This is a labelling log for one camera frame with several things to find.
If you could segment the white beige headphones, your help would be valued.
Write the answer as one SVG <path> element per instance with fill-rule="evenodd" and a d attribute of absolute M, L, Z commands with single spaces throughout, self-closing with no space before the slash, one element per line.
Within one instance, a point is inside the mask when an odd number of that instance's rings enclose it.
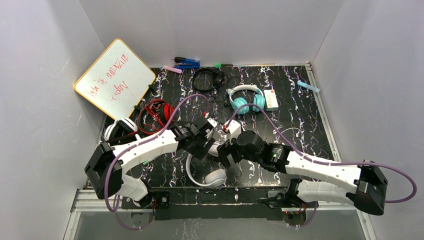
<path fill-rule="evenodd" d="M 283 130 L 281 133 L 284 135 L 284 133 L 287 132 L 287 131 L 293 131 L 293 133 L 296 133 L 294 136 L 297 137 L 297 138 L 300 136 L 301 148 L 304 151 L 305 147 L 304 147 L 304 143 L 302 142 L 302 139 L 304 137 L 304 132 L 301 131 L 300 128 L 290 127 L 290 128 Z M 230 171 L 228 169 L 226 170 L 226 169 L 220 167 L 221 165 L 223 166 L 223 163 L 217 163 L 216 169 L 213 168 L 214 164 L 209 163 L 210 169 L 209 168 L 206 169 L 206 167 L 204 167 L 204 168 L 200 168 L 200 170 L 196 170 L 195 173 L 198 173 L 199 176 L 201 177 L 201 180 L 204 180 L 204 181 L 198 182 L 198 181 L 196 181 L 195 177 L 193 176 L 193 174 L 191 172 L 191 167 L 193 165 L 192 164 L 193 158 L 194 158 L 194 156 L 192 154 L 189 154 L 187 156 L 187 159 L 185 161 L 186 174 L 187 174 L 188 178 L 195 185 L 197 185 L 199 187 L 213 188 L 213 187 L 219 187 L 221 185 L 226 185 L 228 174 L 234 175 L 236 181 L 237 181 L 238 178 L 240 178 L 242 176 L 243 169 L 242 169 L 242 166 L 239 163 L 235 163 L 235 166 L 230 166 L 230 168 L 229 168 Z M 249 163 L 249 165 L 251 165 L 250 167 L 252 167 L 252 169 L 253 169 L 253 170 L 249 170 L 249 171 L 253 172 L 253 174 L 254 174 L 255 173 L 255 164 L 252 163 L 251 161 L 247 161 L 247 162 Z"/>

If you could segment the small white labelled box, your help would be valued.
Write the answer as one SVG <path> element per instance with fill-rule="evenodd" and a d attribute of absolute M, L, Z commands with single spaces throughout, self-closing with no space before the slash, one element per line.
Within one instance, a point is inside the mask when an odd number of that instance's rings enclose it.
<path fill-rule="evenodd" d="M 276 91 L 273 89 L 266 89 L 263 91 L 264 98 L 266 101 L 265 110 L 266 111 L 276 111 L 279 108 L 279 103 L 276 96 Z"/>

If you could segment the red headphones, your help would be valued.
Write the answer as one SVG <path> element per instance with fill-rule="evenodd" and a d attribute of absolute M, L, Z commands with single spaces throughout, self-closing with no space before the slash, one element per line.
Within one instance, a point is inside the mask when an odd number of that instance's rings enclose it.
<path fill-rule="evenodd" d="M 138 130 L 146 135 L 152 135 L 158 133 L 167 122 L 171 119 L 174 107 L 162 99 L 154 99 L 147 103 L 146 106 L 139 112 L 136 119 L 136 125 Z M 152 119 L 160 125 L 160 128 L 153 126 L 152 124 L 143 123 L 144 116 L 150 116 Z"/>

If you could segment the small black headphones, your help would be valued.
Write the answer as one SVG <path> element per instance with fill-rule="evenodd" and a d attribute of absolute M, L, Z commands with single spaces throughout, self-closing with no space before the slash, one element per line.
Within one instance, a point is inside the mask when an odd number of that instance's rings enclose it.
<path fill-rule="evenodd" d="M 230 105 L 229 96 L 219 98 L 222 87 L 228 87 L 230 82 L 241 83 L 241 78 L 228 75 L 219 68 L 200 68 L 191 77 L 191 89 L 195 94 L 203 95 L 210 103 Z"/>

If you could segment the black and white headphones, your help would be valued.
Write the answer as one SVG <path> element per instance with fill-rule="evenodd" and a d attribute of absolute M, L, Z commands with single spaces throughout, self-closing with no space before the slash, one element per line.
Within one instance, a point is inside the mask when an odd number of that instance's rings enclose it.
<path fill-rule="evenodd" d="M 103 142 L 112 144 L 119 144 L 123 139 L 132 137 L 139 131 L 136 123 L 130 118 L 121 118 L 114 121 L 109 125 L 103 134 Z"/>

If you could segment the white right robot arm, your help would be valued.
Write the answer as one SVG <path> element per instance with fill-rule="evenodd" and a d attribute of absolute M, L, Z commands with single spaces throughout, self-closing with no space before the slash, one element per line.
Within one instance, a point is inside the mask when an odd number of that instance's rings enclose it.
<path fill-rule="evenodd" d="M 341 163 L 297 153 L 288 145 L 267 143 L 251 130 L 228 139 L 216 148 L 218 161 L 226 168 L 230 160 L 249 160 L 273 173 L 299 175 L 316 181 L 290 181 L 285 198 L 300 203 L 336 202 L 353 205 L 370 215 L 384 214 L 388 180 L 372 161 L 359 165 Z"/>

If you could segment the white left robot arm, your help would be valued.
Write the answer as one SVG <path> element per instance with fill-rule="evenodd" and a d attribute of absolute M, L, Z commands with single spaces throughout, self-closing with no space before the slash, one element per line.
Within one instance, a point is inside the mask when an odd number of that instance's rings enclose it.
<path fill-rule="evenodd" d="M 185 150 L 203 158 L 214 143 L 213 131 L 218 125 L 213 118 L 200 116 L 191 122 L 174 122 L 166 130 L 137 138 L 130 143 L 110 146 L 99 144 L 84 168 L 98 199 L 114 195 L 141 201 L 149 194 L 147 184 L 128 175 L 128 171 L 162 155 Z"/>

